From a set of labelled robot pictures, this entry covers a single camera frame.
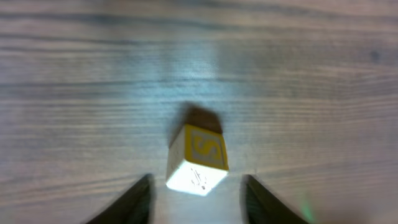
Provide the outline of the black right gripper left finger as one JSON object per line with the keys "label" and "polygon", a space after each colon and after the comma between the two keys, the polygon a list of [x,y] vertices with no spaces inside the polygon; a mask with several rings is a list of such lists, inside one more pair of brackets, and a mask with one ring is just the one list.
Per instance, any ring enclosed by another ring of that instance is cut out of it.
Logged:
{"label": "black right gripper left finger", "polygon": [[86,224],[149,224],[153,207],[153,175],[146,174]]}

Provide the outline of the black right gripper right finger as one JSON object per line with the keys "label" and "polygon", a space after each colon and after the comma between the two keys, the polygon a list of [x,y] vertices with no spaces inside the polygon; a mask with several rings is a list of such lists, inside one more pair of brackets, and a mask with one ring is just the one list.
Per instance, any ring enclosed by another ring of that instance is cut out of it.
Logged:
{"label": "black right gripper right finger", "polygon": [[308,224],[249,174],[241,182],[241,211],[247,224]]}

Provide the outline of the yellow S letter block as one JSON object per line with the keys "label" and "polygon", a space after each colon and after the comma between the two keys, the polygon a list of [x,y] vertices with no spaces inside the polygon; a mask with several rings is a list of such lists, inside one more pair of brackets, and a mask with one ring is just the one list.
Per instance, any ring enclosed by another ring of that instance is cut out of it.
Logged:
{"label": "yellow S letter block", "polygon": [[184,124],[169,148],[166,186],[206,196],[229,173],[223,135]]}

